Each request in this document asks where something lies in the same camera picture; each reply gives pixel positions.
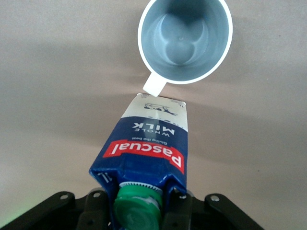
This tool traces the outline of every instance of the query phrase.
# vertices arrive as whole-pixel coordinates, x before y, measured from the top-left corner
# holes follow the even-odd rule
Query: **pascual logo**
[[[149,124],[149,123],[134,123],[135,132],[148,132],[148,133],[157,133],[164,136],[174,135],[175,131],[173,129],[169,129],[165,126],[155,125],[155,124]]]
[[[103,157],[118,157],[123,153],[164,158],[184,174],[184,157],[174,147],[145,141],[116,140],[111,142]]]

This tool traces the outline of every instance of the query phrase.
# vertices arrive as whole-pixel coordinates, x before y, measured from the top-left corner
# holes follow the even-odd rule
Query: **white carton top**
[[[139,93],[121,118],[130,116],[165,121],[188,131],[186,103],[175,99]]]

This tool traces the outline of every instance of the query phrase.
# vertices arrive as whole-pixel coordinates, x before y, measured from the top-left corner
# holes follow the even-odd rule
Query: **cow illustration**
[[[166,112],[166,113],[171,114],[173,116],[177,116],[178,115],[178,114],[174,114],[174,113],[170,112],[169,111],[169,107],[164,106],[164,105],[160,105],[160,104],[146,103],[144,108],[145,109],[153,109],[153,110],[158,110],[158,111]]]

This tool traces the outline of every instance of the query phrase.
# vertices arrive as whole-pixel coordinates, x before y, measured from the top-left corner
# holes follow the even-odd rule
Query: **cup handle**
[[[145,90],[152,96],[157,97],[161,93],[166,82],[167,81],[165,78],[161,77],[156,73],[151,73],[143,87],[143,90]]]

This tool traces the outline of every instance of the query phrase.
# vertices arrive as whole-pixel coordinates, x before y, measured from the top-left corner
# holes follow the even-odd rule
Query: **gray background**
[[[0,2],[0,226],[58,191],[86,195],[108,135],[149,76],[146,0]],[[187,103],[188,189],[271,230],[307,229],[305,0],[228,0],[234,35]]]

